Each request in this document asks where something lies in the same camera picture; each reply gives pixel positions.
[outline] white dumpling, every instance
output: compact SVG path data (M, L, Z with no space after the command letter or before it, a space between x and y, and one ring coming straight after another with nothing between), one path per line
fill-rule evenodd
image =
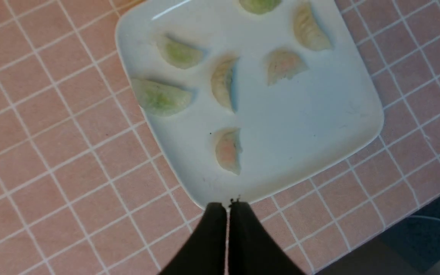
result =
M308 69L298 54L288 50L276 50L269 56L267 85L274 85L283 78L291 80L295 75Z
M295 37L302 46L316 52L332 49L330 40L313 17L310 2L305 2L298 10L293 28Z
M239 129L230 129L223 133L215 147L215 155L220 166L236 175L241 173L239 154L242 152Z
M281 0L239 0L241 6L253 14L264 14L273 11Z
M232 108L230 94L232 92L232 78L234 76L233 68L236 62L237 58L222 62L215 69L211 80L213 96L215 96L220 105L232 112L234 109Z
M131 80L138 104L152 115L171 116L189 106L192 94L176 87L149 80Z
M157 48L164 60L180 69L192 68L203 59L203 52L165 36L157 38Z

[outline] black object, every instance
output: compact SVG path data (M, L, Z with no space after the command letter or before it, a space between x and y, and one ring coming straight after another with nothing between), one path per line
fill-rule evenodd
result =
M225 274L227 212L208 204L196 230L161 275ZM232 201L228 248L230 275L305 275L264 230L246 202Z

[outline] tile grout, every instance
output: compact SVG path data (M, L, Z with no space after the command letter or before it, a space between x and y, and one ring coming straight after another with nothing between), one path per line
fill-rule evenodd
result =
M14 12L11 8L11 6L8 3L8 0L4 0L5 4L7 5L8 9L10 10L10 13L12 14L13 17L15 17ZM82 129L80 128L80 125L77 123L77 121L75 120L75 117L73 116L72 112L70 111L70 108L67 104L67 102L64 100L64 97L61 94L61 91L59 89L59 87L55 84L54 82L54 78L52 77L52 75L50 74L47 66L44 64L44 62L42 61L42 58L40 57L40 55L38 54L38 52L36 52L35 46L33 45L33 42L30 40L28 34L26 33L26 30L23 29L23 26L21 26L21 23L19 22L19 20L17 18L15 18L15 23L17 24L19 30L21 31L21 33L23 34L23 36L25 37L26 41L28 42L28 44L30 45L30 48L32 49L32 52L35 52L35 56L37 58L37 60L39 61L40 65L42 66L43 70L45 71L45 73L47 74L47 77L50 80L50 83L52 84L52 86L54 87L54 89L56 90L56 93L58 94L59 98L61 99L61 101L63 102L68 114L70 115L73 123L75 124L75 126L78 128L78 130L80 131L80 134L84 137L84 140L87 141L87 137L84 135L84 132L82 131ZM42 153L40 152L39 148L35 145L35 142L33 141L33 139L31 138L31 134L30 131L27 129L26 124L23 122L23 120L21 120L21 124L23 129L26 131L26 134L28 136L30 136L30 143L32 144L33 149L37 152L37 154L39 155L40 159L43 161L44 166L46 167L46 169L48 171L50 171L51 167L48 164L47 160L43 157ZM75 211L73 205L70 204L70 201L66 195L66 193L63 191L62 186L60 185L58 179L56 178L54 172L50 172L49 173L51 178L54 180L54 184L57 186L59 192L61 193L64 201L66 202L66 205L69 207L72 215L74 216L74 218L76 219L80 229L82 230L82 232L84 233L84 237L86 238L88 244L90 245L93 254L96 256L96 259L98 260L99 264L102 266L102 268L104 270L106 270L106 273L109 275L108 270L106 269L106 265L103 262L103 259L101 258L101 256L98 254L98 251L96 250L96 247L94 246L93 242L91 242L91 239L86 231L86 228L84 227L84 224L82 223L81 219L79 218L77 212ZM51 269L50 264L48 264L48 268L51 270L51 273L55 273L54 270Z
M288 222L288 219L286 218L285 214L283 213L283 211L281 211L280 206L278 205L278 202L276 202L276 200L274 199L274 196L270 197L271 200L274 202L274 206L276 206L276 209L278 209L279 213L281 214L281 218L283 219L283 221L286 223L286 226L288 226L288 230L290 230L291 235L293 236L293 238L295 238L295 243L298 244L298 247L300 248L300 250L302 251L303 256L307 259L307 262L309 263L309 266L311 268L311 272L314 273L315 269L313 267L313 264L311 262L311 259L309 258L307 252L305 251L305 249L303 248L301 242L299 241L298 237L295 234L295 231L293 230L293 228L291 227L291 224Z

